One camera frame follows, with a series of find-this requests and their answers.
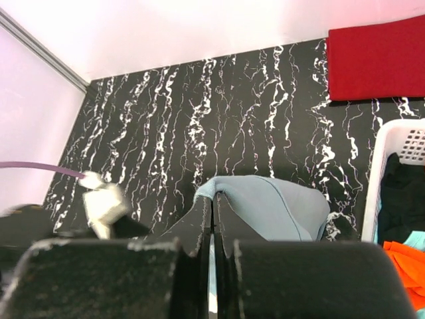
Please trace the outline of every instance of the white panel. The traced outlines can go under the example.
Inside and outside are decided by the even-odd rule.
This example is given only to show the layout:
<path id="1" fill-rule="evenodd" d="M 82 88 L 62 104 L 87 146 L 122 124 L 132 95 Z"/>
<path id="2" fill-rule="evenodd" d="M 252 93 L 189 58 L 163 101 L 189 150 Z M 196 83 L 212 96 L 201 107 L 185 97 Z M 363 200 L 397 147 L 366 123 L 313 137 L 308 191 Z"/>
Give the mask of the white panel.
<path id="1" fill-rule="evenodd" d="M 86 80 L 425 13 L 424 0 L 0 0 L 0 6 Z"/>
<path id="2" fill-rule="evenodd" d="M 84 94 L 0 28 L 0 161 L 57 165 Z M 0 169 L 0 214 L 43 203 L 53 173 Z"/>

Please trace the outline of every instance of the white laundry basket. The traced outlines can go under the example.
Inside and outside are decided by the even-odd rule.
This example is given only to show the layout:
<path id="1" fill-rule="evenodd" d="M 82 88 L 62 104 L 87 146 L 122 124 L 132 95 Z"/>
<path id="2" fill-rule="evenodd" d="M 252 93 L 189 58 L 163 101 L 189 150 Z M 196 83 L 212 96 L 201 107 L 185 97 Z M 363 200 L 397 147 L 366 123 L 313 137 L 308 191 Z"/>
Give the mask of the white laundry basket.
<path id="1" fill-rule="evenodd" d="M 374 240 L 381 202 L 381 179 L 386 160 L 394 152 L 400 157 L 401 163 L 425 164 L 425 119 L 393 120 L 384 124 L 378 131 L 367 189 L 362 241 Z"/>

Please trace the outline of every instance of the cable connector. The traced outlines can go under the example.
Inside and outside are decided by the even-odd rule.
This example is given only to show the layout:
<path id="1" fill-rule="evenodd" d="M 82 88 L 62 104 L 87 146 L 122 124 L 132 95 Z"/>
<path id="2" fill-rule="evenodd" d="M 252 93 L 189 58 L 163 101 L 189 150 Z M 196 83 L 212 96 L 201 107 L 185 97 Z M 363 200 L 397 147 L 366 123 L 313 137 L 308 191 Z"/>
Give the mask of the cable connector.
<path id="1" fill-rule="evenodd" d="M 127 213 L 129 205 L 116 184 L 106 183 L 93 171 L 83 174 L 78 183 L 91 189 L 82 196 L 87 220 L 99 239 L 110 239 L 112 224 Z"/>

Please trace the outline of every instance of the black marble table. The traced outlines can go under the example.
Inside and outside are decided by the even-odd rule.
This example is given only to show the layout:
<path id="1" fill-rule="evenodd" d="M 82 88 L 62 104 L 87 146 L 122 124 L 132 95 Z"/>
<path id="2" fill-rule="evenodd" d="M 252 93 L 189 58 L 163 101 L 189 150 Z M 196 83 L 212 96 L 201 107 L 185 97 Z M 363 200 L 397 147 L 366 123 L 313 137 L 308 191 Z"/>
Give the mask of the black marble table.
<path id="1" fill-rule="evenodd" d="M 319 189 L 331 206 L 323 239 L 359 240 L 378 129 L 425 114 L 423 99 L 330 103 L 323 39 L 92 85 L 60 164 L 119 183 L 158 235 L 207 179 L 258 174 Z M 57 229 L 86 224 L 83 192 L 55 175 L 44 206 Z"/>

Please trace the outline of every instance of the teal cloth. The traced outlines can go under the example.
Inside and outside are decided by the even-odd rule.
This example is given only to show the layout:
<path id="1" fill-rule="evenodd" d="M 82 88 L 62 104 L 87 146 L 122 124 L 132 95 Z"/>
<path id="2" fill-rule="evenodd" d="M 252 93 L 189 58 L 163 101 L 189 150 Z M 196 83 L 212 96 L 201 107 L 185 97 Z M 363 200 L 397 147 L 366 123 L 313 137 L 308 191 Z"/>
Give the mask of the teal cloth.
<path id="1" fill-rule="evenodd" d="M 195 193 L 213 199 L 223 192 L 234 211 L 268 241 L 320 240 L 330 212 L 323 194 L 289 181 L 246 176 L 216 176 Z"/>
<path id="2" fill-rule="evenodd" d="M 375 229 L 375 237 L 373 242 L 378 243 L 378 227 Z M 425 231 L 413 231 L 403 243 L 403 245 L 418 249 L 419 251 L 425 251 Z M 425 319 L 425 308 L 420 309 L 416 312 L 419 319 Z"/>

